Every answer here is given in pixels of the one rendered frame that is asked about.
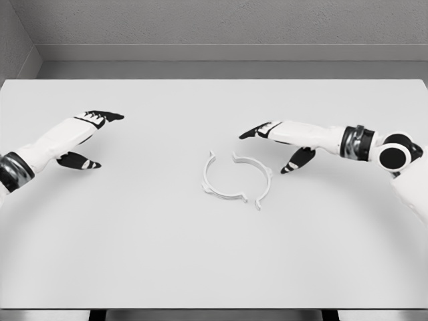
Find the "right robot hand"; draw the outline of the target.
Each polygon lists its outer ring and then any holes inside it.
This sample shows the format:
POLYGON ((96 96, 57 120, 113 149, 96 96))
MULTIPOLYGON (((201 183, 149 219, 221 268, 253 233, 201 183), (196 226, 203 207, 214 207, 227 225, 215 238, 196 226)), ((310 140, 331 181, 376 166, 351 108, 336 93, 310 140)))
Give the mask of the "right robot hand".
POLYGON ((281 174, 290 173, 305 166, 316 154, 317 148, 328 150, 332 140, 327 128, 294 121, 269 121, 244 132, 240 140, 260 137, 278 143, 298 146, 299 149, 281 169, 281 174))

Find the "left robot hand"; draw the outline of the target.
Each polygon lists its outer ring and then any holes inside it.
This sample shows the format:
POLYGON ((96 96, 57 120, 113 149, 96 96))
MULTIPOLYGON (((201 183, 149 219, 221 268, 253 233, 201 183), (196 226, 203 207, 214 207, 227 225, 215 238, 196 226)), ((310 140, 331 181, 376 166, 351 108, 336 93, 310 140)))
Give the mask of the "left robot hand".
POLYGON ((37 140, 37 144, 60 166, 77 170, 99 169, 102 166, 100 163, 72 152, 72 149, 90 139, 105 124, 123 119, 124 115, 113 112, 82 112, 48 130, 37 140))

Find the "white pipe clamp half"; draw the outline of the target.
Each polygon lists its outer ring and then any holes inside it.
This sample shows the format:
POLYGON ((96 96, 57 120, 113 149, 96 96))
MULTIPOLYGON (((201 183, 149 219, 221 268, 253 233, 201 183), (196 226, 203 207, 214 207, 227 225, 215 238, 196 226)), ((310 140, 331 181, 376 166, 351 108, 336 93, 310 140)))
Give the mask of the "white pipe clamp half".
POLYGON ((203 167, 203 180, 201 182, 201 186, 207 194, 213 195, 219 199, 227 200, 227 201, 234 201, 234 200, 241 200, 244 203, 248 202, 248 198, 243 192, 238 193, 224 193, 216 189, 208 179, 208 170, 210 166, 213 164, 213 162, 216 160, 215 153, 210 150, 209 151, 209 158, 207 162, 205 163, 203 167))
POLYGON ((262 203, 265 201, 265 198, 268 196, 271 187, 273 172, 272 170, 264 165, 260 160, 249 156, 240 156, 236 152, 232 152, 233 162, 241 165, 248 165, 257 174, 260 176, 260 179, 263 181, 263 188, 260 190, 260 194, 254 200, 254 206, 258 211, 262 209, 262 203))

